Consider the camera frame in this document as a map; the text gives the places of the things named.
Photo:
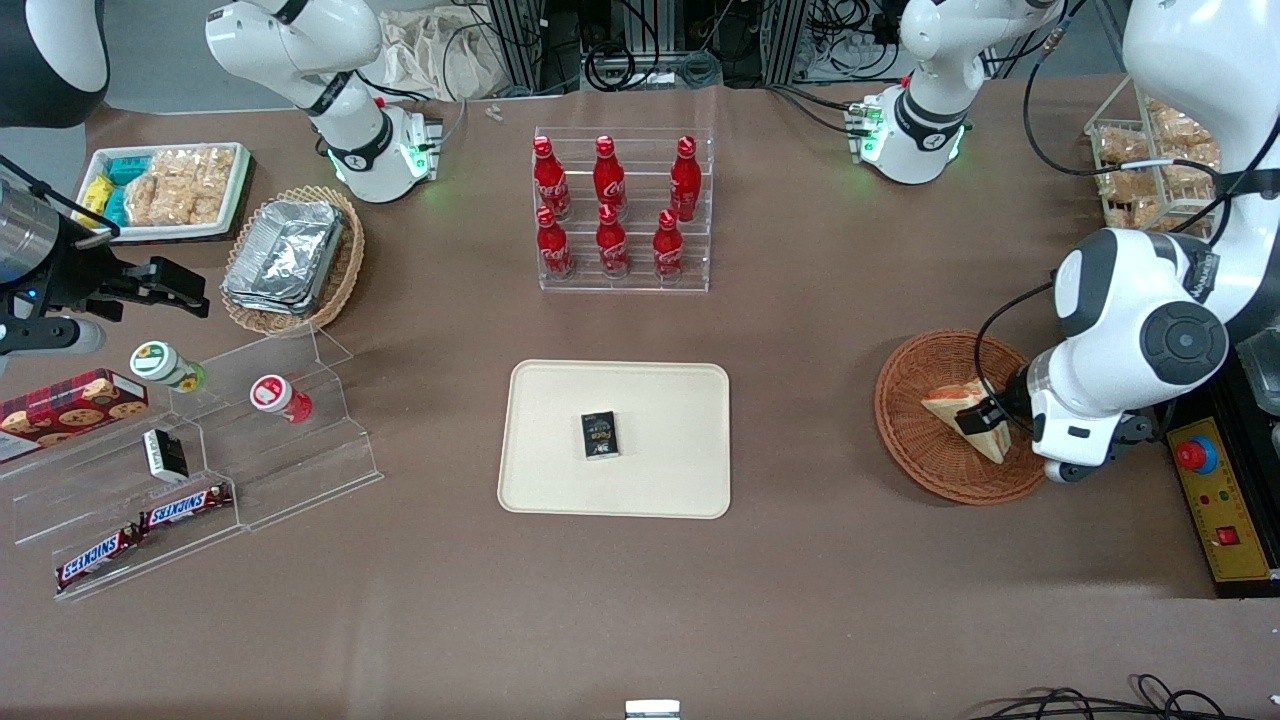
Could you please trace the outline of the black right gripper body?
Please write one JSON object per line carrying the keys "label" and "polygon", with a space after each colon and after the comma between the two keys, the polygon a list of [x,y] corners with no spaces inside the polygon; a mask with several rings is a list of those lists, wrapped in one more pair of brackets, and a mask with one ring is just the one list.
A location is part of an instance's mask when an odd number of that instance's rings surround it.
{"label": "black right gripper body", "polygon": [[77,222],[60,222],[58,240],[47,260],[44,286],[44,309],[69,309],[87,313],[108,322],[123,318],[123,302],[101,288],[111,288],[128,264],[115,256],[108,243],[79,249],[76,243],[91,240],[95,233]]}

